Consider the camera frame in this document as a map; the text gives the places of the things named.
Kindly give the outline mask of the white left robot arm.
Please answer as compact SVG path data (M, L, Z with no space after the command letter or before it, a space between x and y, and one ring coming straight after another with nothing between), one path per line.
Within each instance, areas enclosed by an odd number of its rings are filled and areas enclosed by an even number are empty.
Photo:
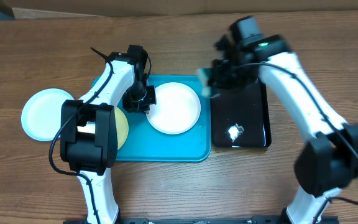
M118 151L115 109L147 114L156 103L155 88L147 83L151 66L147 51L130 45L125 53L102 54L105 69L79 100L66 100L61 126L53 142L60 142L60 157L68 163L66 175L81 182L88 215L83 223L117 223L111 168Z

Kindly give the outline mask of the light blue plate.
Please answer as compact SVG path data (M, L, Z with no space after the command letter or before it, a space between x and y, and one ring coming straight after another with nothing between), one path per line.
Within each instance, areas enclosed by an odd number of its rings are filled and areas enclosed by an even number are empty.
M66 100L73 100L73 97L58 88L42 90L32 96L21 114L26 135L36 141L51 141L60 129L61 108Z

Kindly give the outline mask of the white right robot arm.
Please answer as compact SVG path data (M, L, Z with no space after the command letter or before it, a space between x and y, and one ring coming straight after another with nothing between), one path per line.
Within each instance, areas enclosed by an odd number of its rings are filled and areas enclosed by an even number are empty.
M286 40L260 31L253 17L230 25L216 42L222 52L200 70L202 94L211 102L217 147L267 147L271 143L267 89L298 126L305 146L295 162L295 198L272 223L335 223L328 205L358 178L358 124L350 125L321 96Z

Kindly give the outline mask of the yellow plate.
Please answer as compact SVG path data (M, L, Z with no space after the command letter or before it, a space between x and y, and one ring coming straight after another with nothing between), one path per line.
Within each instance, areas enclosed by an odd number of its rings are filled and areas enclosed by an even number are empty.
M129 123L126 115L122 112L120 108L115 108L115 119L116 119L116 129L117 129L117 148L120 149L129 134Z

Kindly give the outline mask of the white plate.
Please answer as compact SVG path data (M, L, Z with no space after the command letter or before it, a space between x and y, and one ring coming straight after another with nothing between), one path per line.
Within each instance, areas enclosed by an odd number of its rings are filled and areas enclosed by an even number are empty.
M147 114L149 123L164 134L181 134L190 130L201 114L201 102L189 86L169 82L155 88L156 104Z

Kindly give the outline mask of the green and yellow sponge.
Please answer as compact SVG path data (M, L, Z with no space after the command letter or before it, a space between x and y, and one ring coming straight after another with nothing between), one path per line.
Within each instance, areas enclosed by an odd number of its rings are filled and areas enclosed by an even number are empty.
M216 98L219 96L219 92L215 87L212 87L208 82L212 79L211 68L199 68L197 69L197 77L202 85L201 95L205 98Z

